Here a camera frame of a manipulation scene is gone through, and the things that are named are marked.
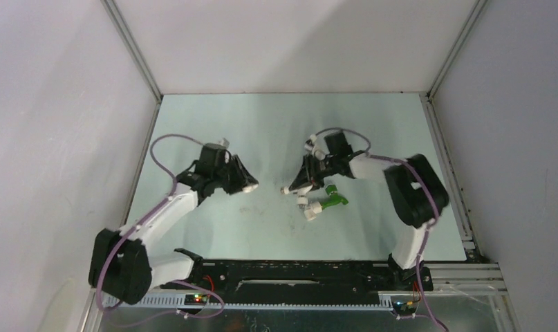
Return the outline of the green plastic faucet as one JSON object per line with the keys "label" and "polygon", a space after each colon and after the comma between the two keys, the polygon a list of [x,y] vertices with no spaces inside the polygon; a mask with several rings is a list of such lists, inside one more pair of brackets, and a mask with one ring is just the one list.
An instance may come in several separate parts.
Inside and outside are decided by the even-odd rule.
{"label": "green plastic faucet", "polygon": [[323,201],[320,201],[320,207],[325,210],[327,208],[331,208],[333,206],[336,205],[348,205],[349,201],[348,199],[343,196],[342,194],[340,194],[338,188],[336,185],[334,184],[330,184],[327,185],[325,188],[325,191],[328,195],[328,197],[326,199],[324,199]]}

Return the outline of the white elbow fitting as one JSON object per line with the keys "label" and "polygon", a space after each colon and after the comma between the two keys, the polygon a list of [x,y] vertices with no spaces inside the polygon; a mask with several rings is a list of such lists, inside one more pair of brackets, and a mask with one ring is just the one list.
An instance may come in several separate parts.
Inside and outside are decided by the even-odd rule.
{"label": "white elbow fitting", "polygon": [[304,216],[306,218],[307,221],[312,221],[313,219],[315,219],[318,214],[320,214],[323,211],[322,208],[322,204],[319,201],[316,202],[312,202],[309,203],[305,208],[304,208]]}
{"label": "white elbow fitting", "polygon": [[254,190],[256,190],[256,188],[258,188],[258,186],[259,186],[258,184],[251,184],[251,185],[245,186],[242,189],[242,191],[244,193],[250,193],[250,192],[253,192]]}

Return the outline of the white plastic faucet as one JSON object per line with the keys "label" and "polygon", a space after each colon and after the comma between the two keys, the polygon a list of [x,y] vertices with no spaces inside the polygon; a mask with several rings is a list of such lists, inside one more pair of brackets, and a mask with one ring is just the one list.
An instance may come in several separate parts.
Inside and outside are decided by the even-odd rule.
{"label": "white plastic faucet", "polygon": [[312,190],[313,186],[308,185],[305,187],[300,187],[299,189],[291,190],[288,186],[284,186],[280,189],[280,192],[284,195],[294,194],[296,196],[296,203],[299,208],[305,210],[308,207],[308,193]]}

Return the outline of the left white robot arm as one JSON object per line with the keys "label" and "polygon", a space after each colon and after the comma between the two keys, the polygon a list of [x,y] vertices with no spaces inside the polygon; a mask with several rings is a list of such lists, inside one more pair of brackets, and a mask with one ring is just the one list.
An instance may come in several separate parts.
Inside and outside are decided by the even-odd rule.
{"label": "left white robot arm", "polygon": [[196,288],[204,279],[197,264],[201,256],[182,248],[157,255],[156,244],[217,189],[233,195],[252,192],[258,185],[237,155],[223,145],[203,145],[199,158],[173,178],[171,192],[147,215],[97,234],[89,284],[125,304],[137,304],[151,289],[176,280]]}

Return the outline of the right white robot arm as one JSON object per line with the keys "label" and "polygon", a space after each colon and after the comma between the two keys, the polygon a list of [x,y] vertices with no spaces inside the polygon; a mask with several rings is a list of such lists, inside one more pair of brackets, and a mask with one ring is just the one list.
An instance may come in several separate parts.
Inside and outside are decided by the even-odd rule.
{"label": "right white robot arm", "polygon": [[416,278],[431,229],[449,205],[449,194],[427,158],[393,158],[371,154],[370,149],[353,150],[346,134],[349,129],[332,127],[309,136],[299,172],[282,194],[294,194],[307,221],[334,205],[348,203],[327,178],[383,180],[393,208],[404,223],[390,258],[387,278],[390,285],[405,289]]}

